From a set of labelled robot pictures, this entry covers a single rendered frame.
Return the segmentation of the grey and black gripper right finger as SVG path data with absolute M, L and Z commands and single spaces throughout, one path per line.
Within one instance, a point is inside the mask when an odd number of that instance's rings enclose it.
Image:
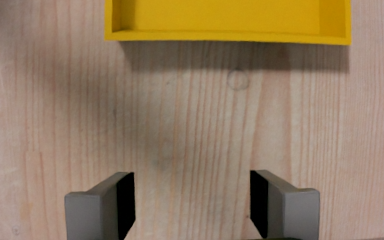
M 250 219 L 262 238 L 319 240 L 320 192 L 250 170 Z

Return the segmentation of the yellow square tray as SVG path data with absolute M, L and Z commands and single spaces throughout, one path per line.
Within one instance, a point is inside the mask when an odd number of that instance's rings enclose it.
M 350 0 L 104 0 L 103 42 L 351 46 Z

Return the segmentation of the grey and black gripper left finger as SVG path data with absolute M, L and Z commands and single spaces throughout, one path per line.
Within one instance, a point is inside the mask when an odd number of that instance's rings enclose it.
M 67 240 L 124 240 L 136 220 L 134 172 L 64 196 Z

